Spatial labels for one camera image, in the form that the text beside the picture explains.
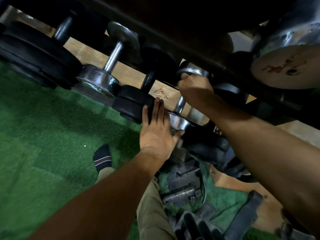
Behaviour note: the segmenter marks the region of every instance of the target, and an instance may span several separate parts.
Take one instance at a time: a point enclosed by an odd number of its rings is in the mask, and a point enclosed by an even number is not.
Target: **hand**
[[[209,100],[215,97],[209,79],[199,75],[183,73],[178,82],[178,88],[185,101],[197,110],[201,110]]]
[[[163,100],[156,98],[149,124],[148,107],[142,110],[142,129],[140,132],[140,149],[154,155],[162,164],[170,157],[175,145],[183,135],[184,130],[174,136],[170,133],[170,116],[164,107]]]

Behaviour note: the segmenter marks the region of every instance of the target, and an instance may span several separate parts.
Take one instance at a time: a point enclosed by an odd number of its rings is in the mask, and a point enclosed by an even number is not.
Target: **pants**
[[[111,167],[102,169],[96,183],[114,171],[115,169]],[[137,220],[140,240],[177,239],[163,209],[156,178],[150,182],[140,200]]]

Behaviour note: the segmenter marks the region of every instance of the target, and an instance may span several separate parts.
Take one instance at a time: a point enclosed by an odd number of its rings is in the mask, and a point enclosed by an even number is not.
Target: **person's left hand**
[[[152,153],[164,163],[171,155],[184,130],[174,136],[170,133],[170,116],[164,107],[163,100],[156,98],[149,124],[148,108],[142,110],[142,129],[140,132],[140,149]]]

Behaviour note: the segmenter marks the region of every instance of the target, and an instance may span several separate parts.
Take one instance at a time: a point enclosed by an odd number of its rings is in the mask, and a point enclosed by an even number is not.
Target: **foot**
[[[93,155],[93,162],[96,170],[99,173],[106,167],[112,167],[112,157],[109,151],[109,145],[103,145]]]

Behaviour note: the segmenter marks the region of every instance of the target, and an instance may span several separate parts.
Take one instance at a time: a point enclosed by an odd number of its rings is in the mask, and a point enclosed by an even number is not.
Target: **white stripe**
[[[95,166],[98,166],[99,164],[102,164],[102,163],[107,162],[107,161],[111,161],[111,159],[110,160],[106,160],[106,161],[102,161],[102,162],[96,164]]]
[[[102,158],[100,158],[100,159],[98,159],[98,160],[95,160],[94,162],[97,162],[97,161],[99,161],[99,160],[101,160],[101,159],[104,159],[104,158],[107,158],[107,157],[111,157],[111,156],[102,157]]]

